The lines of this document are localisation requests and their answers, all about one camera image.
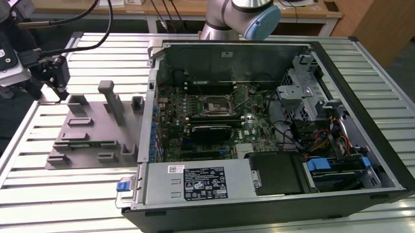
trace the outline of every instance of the wooden desk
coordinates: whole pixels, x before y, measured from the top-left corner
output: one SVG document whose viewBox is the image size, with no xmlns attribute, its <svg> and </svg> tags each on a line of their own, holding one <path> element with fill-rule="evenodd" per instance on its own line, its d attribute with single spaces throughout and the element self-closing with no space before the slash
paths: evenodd
<svg viewBox="0 0 415 233">
<path fill-rule="evenodd" d="M 383 67 L 415 34 L 414 0 L 335 0 L 346 16 L 334 36 L 355 36 Z"/>
<path fill-rule="evenodd" d="M 74 14 L 79 14 L 90 8 L 92 0 L 32 0 L 35 4 L 34 18 L 67 18 Z M 154 0 L 156 8 L 163 15 L 163 19 L 168 19 L 168 14 L 162 0 Z M 172 4 L 166 0 L 168 11 L 178 20 L 178 14 Z M 206 0 L 175 0 L 179 13 L 183 20 L 206 20 L 207 4 Z M 147 0 L 144 5 L 126 5 L 124 8 L 115 8 L 116 19 L 146 19 L 150 33 L 158 33 L 156 21 L 159 20 L 156 10 Z M 86 18 L 107 18 L 108 9 L 98 8 Z M 321 36 L 330 36 L 338 20 L 343 17 L 343 13 L 329 11 L 323 0 L 314 5 L 298 7 L 298 16 L 294 8 L 282 9 L 283 23 L 319 23 L 323 24 Z"/>
</svg>

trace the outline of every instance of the aluminum table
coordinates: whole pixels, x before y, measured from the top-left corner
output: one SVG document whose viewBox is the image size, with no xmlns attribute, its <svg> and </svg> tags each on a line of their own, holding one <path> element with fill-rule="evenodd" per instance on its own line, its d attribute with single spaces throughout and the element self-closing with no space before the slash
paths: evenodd
<svg viewBox="0 0 415 233">
<path fill-rule="evenodd" d="M 72 38 L 68 47 L 95 44 L 103 34 Z M 114 80 L 123 100 L 147 90 L 147 45 L 152 39 L 197 39 L 194 34 L 116 34 L 91 51 L 67 54 L 68 92 L 104 100 L 102 80 Z M 359 42 L 346 37 L 274 36 L 270 40 L 318 40 L 411 173 L 415 173 L 415 105 Z M 64 123 L 68 107 L 34 103 L 0 159 L 2 233 L 139 233 L 115 207 L 115 187 L 136 167 L 46 170 L 47 155 Z M 377 205 L 350 217 L 198 232 L 414 232 L 415 199 Z"/>
</svg>

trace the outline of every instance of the gray fixture post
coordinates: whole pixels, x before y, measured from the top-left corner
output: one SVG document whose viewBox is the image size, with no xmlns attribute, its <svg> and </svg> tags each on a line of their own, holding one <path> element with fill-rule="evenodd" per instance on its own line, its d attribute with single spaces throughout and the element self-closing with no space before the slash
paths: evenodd
<svg viewBox="0 0 415 233">
<path fill-rule="evenodd" d="M 111 80 L 103 80 L 99 82 L 98 91 L 106 96 L 108 108 L 115 116 L 115 121 L 118 125 L 124 124 L 123 116 L 123 103 L 119 96 L 114 93 L 115 83 Z"/>
</svg>

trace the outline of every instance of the blue latch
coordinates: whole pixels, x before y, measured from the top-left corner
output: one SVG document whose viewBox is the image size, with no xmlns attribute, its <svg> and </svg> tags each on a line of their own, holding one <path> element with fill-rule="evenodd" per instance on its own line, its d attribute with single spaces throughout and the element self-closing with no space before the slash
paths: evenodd
<svg viewBox="0 0 415 233">
<path fill-rule="evenodd" d="M 309 167 L 309 170 L 310 170 L 310 171 L 331 169 L 329 160 L 325 159 L 325 158 L 321 158 L 321 159 L 311 159 L 311 160 L 307 162 L 307 167 Z"/>
<path fill-rule="evenodd" d="M 116 184 L 116 191 L 118 192 L 128 192 L 130 191 L 130 181 L 119 182 Z"/>
<path fill-rule="evenodd" d="M 370 160 L 369 160 L 367 157 L 363 157 L 363 158 L 362 158 L 362 162 L 363 162 L 365 167 L 366 167 L 366 168 L 370 168 L 371 163 L 370 163 Z"/>
</svg>

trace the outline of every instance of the barcode sticker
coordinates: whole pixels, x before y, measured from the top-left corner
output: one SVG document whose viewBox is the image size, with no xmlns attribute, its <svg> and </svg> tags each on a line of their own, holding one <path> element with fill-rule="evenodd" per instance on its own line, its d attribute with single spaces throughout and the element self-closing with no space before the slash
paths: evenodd
<svg viewBox="0 0 415 233">
<path fill-rule="evenodd" d="M 167 173 L 183 173 L 185 165 L 168 166 Z"/>
</svg>

